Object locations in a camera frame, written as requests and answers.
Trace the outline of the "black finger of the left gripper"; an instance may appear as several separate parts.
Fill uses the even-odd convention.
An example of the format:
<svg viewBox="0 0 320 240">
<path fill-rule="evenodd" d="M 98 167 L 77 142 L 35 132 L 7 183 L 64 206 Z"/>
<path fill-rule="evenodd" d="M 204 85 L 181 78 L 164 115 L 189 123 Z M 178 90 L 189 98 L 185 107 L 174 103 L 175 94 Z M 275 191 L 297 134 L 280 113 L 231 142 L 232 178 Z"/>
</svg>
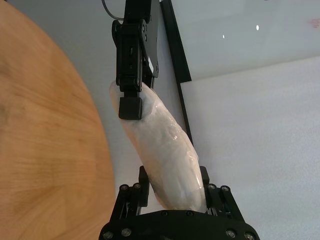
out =
<svg viewBox="0 0 320 240">
<path fill-rule="evenodd" d="M 112 38 L 116 46 L 116 85 L 123 96 L 119 98 L 118 116 L 122 120 L 140 120 L 143 83 L 149 77 L 145 43 L 146 22 L 112 23 Z"/>
</svg>

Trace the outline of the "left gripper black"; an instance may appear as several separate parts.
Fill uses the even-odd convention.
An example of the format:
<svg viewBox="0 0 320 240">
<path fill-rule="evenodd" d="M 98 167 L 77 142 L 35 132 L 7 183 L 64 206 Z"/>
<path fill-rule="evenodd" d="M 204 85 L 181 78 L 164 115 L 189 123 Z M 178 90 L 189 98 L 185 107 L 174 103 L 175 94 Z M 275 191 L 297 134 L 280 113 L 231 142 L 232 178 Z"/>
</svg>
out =
<svg viewBox="0 0 320 240">
<path fill-rule="evenodd" d="M 159 74 L 157 40 L 160 2 L 127 0 L 123 21 L 123 74 L 154 88 Z"/>
</svg>

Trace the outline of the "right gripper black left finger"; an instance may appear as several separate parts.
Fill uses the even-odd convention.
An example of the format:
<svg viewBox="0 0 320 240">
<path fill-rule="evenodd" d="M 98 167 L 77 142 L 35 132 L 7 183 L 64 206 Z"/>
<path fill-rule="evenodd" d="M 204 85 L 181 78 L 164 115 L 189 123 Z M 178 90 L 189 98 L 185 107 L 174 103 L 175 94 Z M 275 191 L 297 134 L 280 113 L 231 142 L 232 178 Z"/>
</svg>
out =
<svg viewBox="0 0 320 240">
<path fill-rule="evenodd" d="M 141 214 L 141 209 L 148 206 L 150 182 L 146 170 L 139 167 L 138 182 L 133 186 L 123 184 L 113 207 L 114 218 L 135 217 Z"/>
</svg>

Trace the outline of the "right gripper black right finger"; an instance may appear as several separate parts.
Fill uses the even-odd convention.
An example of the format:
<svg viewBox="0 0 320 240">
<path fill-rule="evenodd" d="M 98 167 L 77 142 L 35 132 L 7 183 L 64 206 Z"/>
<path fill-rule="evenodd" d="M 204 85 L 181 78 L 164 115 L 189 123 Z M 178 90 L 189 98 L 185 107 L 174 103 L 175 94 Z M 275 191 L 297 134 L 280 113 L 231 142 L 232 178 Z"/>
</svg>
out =
<svg viewBox="0 0 320 240">
<path fill-rule="evenodd" d="M 240 209 L 232 195 L 229 186 L 222 185 L 217 187 L 210 183 L 207 169 L 200 166 L 202 182 L 205 193 L 207 213 L 217 217 L 226 217 L 236 221 L 244 221 Z"/>
</svg>

